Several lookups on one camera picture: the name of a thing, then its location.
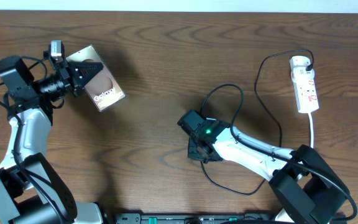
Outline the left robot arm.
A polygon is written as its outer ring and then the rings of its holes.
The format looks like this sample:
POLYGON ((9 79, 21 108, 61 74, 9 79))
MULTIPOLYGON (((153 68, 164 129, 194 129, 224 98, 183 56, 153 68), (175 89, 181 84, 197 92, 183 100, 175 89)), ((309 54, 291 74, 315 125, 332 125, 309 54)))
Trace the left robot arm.
POLYGON ((7 110, 11 137, 0 163, 1 223, 113 223, 99 203, 77 202, 46 159, 53 124, 53 102, 66 94, 78 96, 100 71, 101 62, 67 62, 44 53, 54 69, 35 80, 26 57, 0 60, 0 77, 7 86, 0 103, 7 110))

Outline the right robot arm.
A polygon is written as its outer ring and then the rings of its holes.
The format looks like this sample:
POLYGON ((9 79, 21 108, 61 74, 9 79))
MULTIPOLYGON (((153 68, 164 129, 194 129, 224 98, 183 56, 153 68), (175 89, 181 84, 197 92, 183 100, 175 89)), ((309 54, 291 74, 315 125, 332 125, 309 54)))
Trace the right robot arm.
POLYGON ((344 219, 337 212, 349 189, 312 147, 301 145, 293 150, 272 146, 195 110, 184 114, 177 124, 189 136, 190 159, 202 163, 232 161, 268 181, 283 207, 275 222, 330 223, 344 219))

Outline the Samsung Galaxy smartphone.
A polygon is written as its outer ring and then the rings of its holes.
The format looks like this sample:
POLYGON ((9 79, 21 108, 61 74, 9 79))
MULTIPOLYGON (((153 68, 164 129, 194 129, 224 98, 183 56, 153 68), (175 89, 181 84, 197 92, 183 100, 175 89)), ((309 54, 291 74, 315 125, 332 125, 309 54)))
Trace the Samsung Galaxy smartphone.
POLYGON ((85 85, 88 96, 99 111, 106 110, 126 97, 114 75, 92 45, 71 54, 66 60, 68 62, 100 62, 103 64, 103 69, 85 85))

